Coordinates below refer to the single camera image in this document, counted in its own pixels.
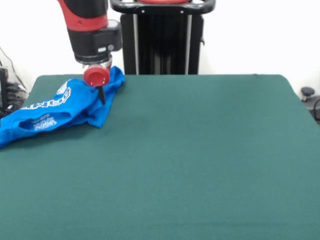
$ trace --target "red gripper cap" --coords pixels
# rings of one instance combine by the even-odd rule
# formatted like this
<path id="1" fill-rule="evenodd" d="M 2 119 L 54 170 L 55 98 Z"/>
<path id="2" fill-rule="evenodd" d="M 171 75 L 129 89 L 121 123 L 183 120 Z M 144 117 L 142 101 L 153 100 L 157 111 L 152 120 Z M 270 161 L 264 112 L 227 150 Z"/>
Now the red gripper cap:
<path id="1" fill-rule="evenodd" d="M 110 80 L 110 68 L 92 66 L 84 71 L 84 81 L 92 87 L 100 87 L 108 84 Z"/>

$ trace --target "cable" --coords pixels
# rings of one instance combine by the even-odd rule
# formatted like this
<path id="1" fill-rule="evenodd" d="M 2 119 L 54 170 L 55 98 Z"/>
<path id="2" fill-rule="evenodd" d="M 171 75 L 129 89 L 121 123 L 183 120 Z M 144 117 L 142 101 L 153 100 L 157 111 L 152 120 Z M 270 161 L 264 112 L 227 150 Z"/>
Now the cable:
<path id="1" fill-rule="evenodd" d="M 18 74 L 16 73 L 15 67 L 14 67 L 14 63 L 12 62 L 11 58 L 7 56 L 7 54 L 5 53 L 5 51 L 1 48 L 0 46 L 0 50 L 3 53 L 3 55 L 10 61 L 11 66 L 12 66 L 12 70 L 16 76 L 16 78 L 18 79 L 18 81 L 20 82 L 20 84 L 24 87 L 24 89 L 27 89 L 26 86 L 24 85 L 24 83 L 21 81 L 21 79 L 19 78 Z"/>

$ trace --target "blue cloth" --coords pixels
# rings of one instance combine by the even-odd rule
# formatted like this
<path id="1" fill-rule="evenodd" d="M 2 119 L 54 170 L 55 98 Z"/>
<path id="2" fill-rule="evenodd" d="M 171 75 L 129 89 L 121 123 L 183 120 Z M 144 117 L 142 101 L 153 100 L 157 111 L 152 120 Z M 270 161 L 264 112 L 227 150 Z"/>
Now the blue cloth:
<path id="1" fill-rule="evenodd" d="M 107 119 L 112 100 L 124 81 L 122 71 L 112 67 L 110 81 L 103 87 L 106 100 L 103 105 L 96 88 L 88 86 L 83 80 L 68 80 L 51 100 L 21 108 L 2 118 L 0 148 L 12 141 L 57 128 L 69 128 L 84 123 L 101 128 Z"/>

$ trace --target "white wall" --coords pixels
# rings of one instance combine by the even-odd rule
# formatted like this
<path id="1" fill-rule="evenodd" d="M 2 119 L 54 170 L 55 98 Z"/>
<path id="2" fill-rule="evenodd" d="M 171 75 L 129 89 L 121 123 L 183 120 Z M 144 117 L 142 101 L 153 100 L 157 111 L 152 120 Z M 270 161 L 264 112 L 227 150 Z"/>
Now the white wall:
<path id="1" fill-rule="evenodd" d="M 56 0 L 0 0 L 0 10 L 0 46 L 29 88 L 40 75 L 82 72 Z M 296 93 L 320 93 L 320 1 L 217 0 L 204 18 L 200 74 L 282 74 Z M 121 51 L 113 62 L 123 67 Z"/>

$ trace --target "black knob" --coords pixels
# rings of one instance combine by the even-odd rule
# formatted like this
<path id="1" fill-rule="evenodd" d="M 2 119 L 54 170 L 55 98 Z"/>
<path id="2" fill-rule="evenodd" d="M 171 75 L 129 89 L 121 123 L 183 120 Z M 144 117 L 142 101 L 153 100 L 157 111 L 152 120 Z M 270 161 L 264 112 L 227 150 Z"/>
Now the black knob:
<path id="1" fill-rule="evenodd" d="M 312 87 L 308 86 L 301 88 L 301 92 L 305 97 L 310 97 L 311 95 L 315 94 L 315 90 Z"/>

